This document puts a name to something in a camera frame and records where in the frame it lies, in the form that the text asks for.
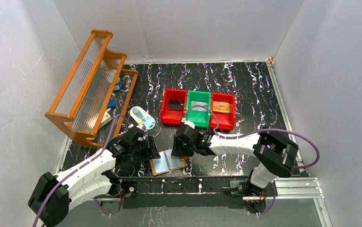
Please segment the gold credit card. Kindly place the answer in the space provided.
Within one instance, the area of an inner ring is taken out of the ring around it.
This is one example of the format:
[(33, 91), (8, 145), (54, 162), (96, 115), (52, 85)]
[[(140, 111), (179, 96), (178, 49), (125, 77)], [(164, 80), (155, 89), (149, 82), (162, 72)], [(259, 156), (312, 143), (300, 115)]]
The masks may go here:
[(231, 104), (227, 102), (214, 101), (212, 104), (212, 111), (229, 114), (231, 111)]

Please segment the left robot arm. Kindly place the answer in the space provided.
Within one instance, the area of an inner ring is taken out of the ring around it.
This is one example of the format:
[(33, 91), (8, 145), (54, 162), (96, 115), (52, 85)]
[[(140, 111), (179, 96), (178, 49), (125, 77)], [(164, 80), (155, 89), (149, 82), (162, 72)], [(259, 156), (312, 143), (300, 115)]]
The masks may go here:
[(97, 196), (122, 196), (122, 179), (113, 168), (130, 159), (145, 162), (159, 157), (154, 137), (133, 126), (70, 169), (43, 174), (28, 201), (36, 214), (33, 226), (54, 227), (73, 208)]

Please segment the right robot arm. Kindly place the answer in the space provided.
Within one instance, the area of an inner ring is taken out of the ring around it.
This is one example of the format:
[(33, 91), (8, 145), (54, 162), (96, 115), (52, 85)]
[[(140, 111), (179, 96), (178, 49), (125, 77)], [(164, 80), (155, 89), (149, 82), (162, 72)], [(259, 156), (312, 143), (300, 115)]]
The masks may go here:
[(273, 180), (291, 177), (299, 146), (285, 136), (286, 130), (261, 129), (247, 134), (200, 133), (189, 125), (179, 127), (174, 135), (171, 155), (192, 157), (236, 154), (254, 156), (259, 161), (247, 181), (247, 191), (258, 196)]

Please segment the white credit card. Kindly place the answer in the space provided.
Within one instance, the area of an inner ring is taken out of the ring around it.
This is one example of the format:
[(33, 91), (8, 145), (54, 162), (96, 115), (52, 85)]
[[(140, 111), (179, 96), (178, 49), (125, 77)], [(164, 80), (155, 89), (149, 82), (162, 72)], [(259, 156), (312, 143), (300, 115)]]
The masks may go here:
[(192, 101), (191, 107), (193, 107), (192, 110), (194, 111), (206, 112), (207, 110), (205, 108), (208, 107), (208, 103), (200, 101)]

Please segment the orange leather card holder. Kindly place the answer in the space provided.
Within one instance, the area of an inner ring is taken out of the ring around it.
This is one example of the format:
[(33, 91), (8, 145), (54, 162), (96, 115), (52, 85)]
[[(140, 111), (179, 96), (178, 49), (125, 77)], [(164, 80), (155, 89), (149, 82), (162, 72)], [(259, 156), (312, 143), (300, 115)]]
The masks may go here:
[(180, 157), (171, 156), (171, 153), (172, 149), (164, 150), (159, 152), (159, 158), (150, 160), (153, 176), (162, 175), (187, 167), (185, 160)]

